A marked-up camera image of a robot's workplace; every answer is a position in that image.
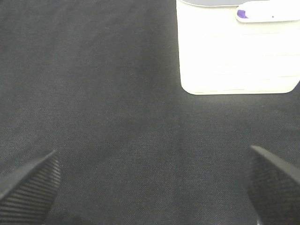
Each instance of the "purple button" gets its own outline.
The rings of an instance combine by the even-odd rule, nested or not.
[[[239,18],[248,19],[248,17],[246,17],[245,10],[238,10],[238,16],[239,16]]]

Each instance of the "white box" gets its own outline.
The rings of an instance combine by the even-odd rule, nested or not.
[[[298,84],[298,3],[245,2],[177,0],[184,90],[196,95],[286,93]],[[277,5],[263,5],[269,2]],[[245,18],[238,15],[242,11]]]

